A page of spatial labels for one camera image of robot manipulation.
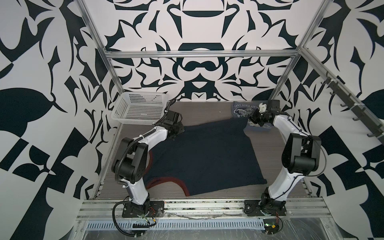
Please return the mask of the blue grey tank top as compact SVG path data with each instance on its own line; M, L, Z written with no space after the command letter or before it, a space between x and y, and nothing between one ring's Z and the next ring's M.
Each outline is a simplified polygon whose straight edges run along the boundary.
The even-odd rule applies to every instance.
M231 112L233 118L247 118L248 123L245 127L245 131L254 131L254 132L269 132L272 129L271 124L264 124L260 126L259 124L253 123L249 120L249 117L252 115L254 110L259 109L260 104L265 104L266 101L251 101L251 102L233 102L231 106Z

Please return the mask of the white plastic laundry basket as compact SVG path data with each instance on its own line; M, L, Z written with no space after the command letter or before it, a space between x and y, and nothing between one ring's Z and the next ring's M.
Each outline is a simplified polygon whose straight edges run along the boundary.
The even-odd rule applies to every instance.
M111 119L125 125L150 126L163 117L167 101L163 93L125 92L116 100Z

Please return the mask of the black printed tank top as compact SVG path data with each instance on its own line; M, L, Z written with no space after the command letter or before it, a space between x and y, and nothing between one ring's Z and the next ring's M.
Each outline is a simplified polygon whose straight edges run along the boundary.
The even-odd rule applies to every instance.
M150 150L143 176L147 189L173 182L185 196L194 196L249 185L264 185L246 118L196 126L167 139Z

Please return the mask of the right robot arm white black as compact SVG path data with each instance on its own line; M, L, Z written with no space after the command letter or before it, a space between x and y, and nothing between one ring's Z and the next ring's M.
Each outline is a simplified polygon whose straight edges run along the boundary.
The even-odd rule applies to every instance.
M311 177L319 168L321 138L300 128L288 113L281 111L278 100L259 104L250 120L259 126L272 124L280 131L286 145L281 157L283 167L279 175L262 193L260 201L244 202L244 213L247 216L284 215L291 190L301 179Z

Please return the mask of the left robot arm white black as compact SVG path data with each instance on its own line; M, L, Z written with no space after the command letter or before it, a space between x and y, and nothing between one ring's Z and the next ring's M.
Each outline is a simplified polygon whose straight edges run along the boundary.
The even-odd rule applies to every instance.
M166 139L183 133L182 119L180 113L166 111L151 130L136 138L124 138L121 141L111 169L115 181L127 190L130 197L123 203L124 218L145 216L150 212L150 194L143 180L149 151Z

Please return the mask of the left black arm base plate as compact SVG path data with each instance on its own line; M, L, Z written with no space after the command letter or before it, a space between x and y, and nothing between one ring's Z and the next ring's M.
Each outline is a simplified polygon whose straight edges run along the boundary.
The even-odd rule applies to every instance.
M142 216L156 217L158 214L164 212L165 202L164 201L150 201L147 200L143 205L137 205L129 202L124 204L122 217L123 218L138 218Z

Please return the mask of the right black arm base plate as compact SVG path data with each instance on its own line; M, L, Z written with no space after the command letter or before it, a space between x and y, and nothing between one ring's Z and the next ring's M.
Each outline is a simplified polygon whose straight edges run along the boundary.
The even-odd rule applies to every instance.
M261 207L259 204L260 201L256 200L245 200L244 201L244 213L248 217L271 217L271 216L285 216L287 209L285 206L276 207L272 205L266 205Z

